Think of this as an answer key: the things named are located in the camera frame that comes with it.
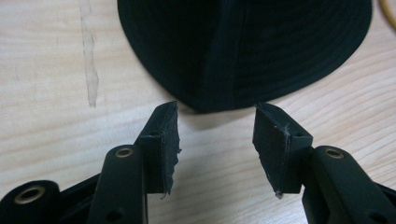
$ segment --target black hat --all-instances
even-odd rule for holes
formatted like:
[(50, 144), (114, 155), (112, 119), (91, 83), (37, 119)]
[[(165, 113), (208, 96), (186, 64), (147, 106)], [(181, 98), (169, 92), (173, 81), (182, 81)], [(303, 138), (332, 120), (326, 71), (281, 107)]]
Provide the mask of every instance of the black hat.
[(356, 50), (371, 0), (119, 0), (148, 72), (200, 112), (272, 100), (329, 75)]

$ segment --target light wood surface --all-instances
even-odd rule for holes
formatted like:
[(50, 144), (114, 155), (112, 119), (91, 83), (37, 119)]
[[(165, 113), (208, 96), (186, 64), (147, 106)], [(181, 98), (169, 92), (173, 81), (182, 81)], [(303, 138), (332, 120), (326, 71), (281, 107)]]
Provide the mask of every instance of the light wood surface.
[[(396, 1), (390, 1), (396, 9)], [(276, 99), (314, 137), (350, 152), (396, 189), (396, 33), (378, 10), (355, 54)], [(0, 197), (49, 179), (66, 189), (132, 144), (172, 101), (136, 59), (115, 0), (0, 2)], [(150, 223), (306, 223), (301, 195), (275, 197), (251, 144), (254, 108), (196, 115), (179, 104), (172, 194), (150, 195)]]

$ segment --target wooden table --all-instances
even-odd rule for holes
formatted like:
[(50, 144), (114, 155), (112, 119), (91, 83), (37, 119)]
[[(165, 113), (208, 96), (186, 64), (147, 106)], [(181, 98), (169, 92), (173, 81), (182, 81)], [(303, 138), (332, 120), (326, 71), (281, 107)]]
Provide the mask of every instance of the wooden table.
[[(396, 2), (391, 1), (396, 9)], [(174, 100), (142, 67), (117, 1), (1, 1), (0, 197), (37, 179), (61, 189), (100, 172), (153, 109)], [(271, 102), (396, 189), (396, 33), (375, 1), (355, 54), (321, 81)], [(251, 144), (254, 108), (197, 115), (179, 104), (172, 194), (149, 195), (150, 223), (305, 223), (301, 195), (275, 197)]]

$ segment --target wood grain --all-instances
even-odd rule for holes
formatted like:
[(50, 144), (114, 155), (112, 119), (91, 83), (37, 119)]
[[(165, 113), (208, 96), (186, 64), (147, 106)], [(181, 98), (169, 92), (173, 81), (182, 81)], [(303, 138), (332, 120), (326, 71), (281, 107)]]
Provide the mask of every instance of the wood grain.
[[(97, 174), (111, 148), (131, 144), (155, 106), (174, 100), (134, 56), (115, 0), (8, 0), (0, 16), (0, 197), (30, 180), (65, 189)], [(315, 147), (347, 150), (396, 189), (395, 75), (396, 33), (375, 1), (370, 31), (343, 66), (271, 103), (313, 134)], [(149, 196), (150, 223), (306, 223), (301, 195), (279, 200), (265, 177), (251, 144), (254, 108), (196, 115), (179, 107), (175, 185), (164, 200)]]

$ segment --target metal grommet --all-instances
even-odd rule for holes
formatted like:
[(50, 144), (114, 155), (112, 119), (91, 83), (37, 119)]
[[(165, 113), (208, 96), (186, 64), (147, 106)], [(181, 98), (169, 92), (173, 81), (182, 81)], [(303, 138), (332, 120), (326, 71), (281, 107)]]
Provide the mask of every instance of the metal grommet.
[(34, 202), (43, 196), (46, 189), (39, 185), (34, 185), (17, 195), (14, 199), (14, 203), (16, 204), (26, 204)]
[(338, 150), (332, 149), (332, 148), (327, 148), (325, 150), (325, 152), (326, 152), (326, 154), (328, 156), (330, 156), (332, 158), (335, 158), (335, 159), (343, 159), (344, 158), (344, 154), (343, 153), (341, 153)]
[(134, 151), (131, 150), (131, 149), (128, 148), (128, 147), (121, 148), (121, 149), (119, 149), (119, 150), (116, 151), (116, 157), (118, 157), (118, 158), (129, 157), (129, 156), (131, 156), (132, 154), (134, 154)]

